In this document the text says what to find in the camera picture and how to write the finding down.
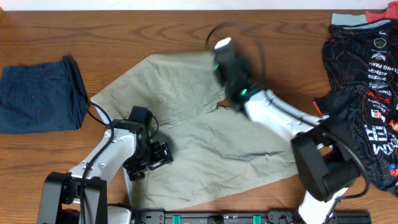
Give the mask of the khaki cargo shorts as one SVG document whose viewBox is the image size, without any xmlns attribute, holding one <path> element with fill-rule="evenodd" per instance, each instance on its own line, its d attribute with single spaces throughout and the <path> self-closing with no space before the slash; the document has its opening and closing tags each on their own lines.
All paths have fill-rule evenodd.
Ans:
<svg viewBox="0 0 398 224">
<path fill-rule="evenodd" d="M 93 98 L 111 119 L 133 106 L 155 116 L 155 140 L 169 145 L 173 161 L 127 181 L 137 208 L 177 210 L 238 194 L 297 173 L 290 144 L 231 108 L 213 73 L 208 52 L 151 55 Z"/>
</svg>

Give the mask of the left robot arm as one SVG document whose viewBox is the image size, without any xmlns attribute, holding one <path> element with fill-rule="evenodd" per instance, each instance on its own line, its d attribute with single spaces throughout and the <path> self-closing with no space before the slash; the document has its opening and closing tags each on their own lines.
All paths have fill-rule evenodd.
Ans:
<svg viewBox="0 0 398 224">
<path fill-rule="evenodd" d="M 109 205 L 108 185 L 120 167 L 134 181 L 173 161 L 169 145 L 153 140 L 154 119 L 147 108 L 133 106 L 128 118 L 109 120 L 102 140 L 83 161 L 47 176 L 38 223 L 130 223 L 130 208 Z"/>
</svg>

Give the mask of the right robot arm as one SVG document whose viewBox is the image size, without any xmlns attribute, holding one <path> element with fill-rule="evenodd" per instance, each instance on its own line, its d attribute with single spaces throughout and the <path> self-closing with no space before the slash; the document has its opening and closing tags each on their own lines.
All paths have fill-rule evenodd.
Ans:
<svg viewBox="0 0 398 224">
<path fill-rule="evenodd" d="M 360 176 L 359 165 L 339 124 L 308 115 L 250 81 L 248 63 L 231 45 L 213 51 L 215 74 L 231 107 L 261 124 L 292 147 L 306 188 L 296 223 L 328 223 L 336 204 Z"/>
</svg>

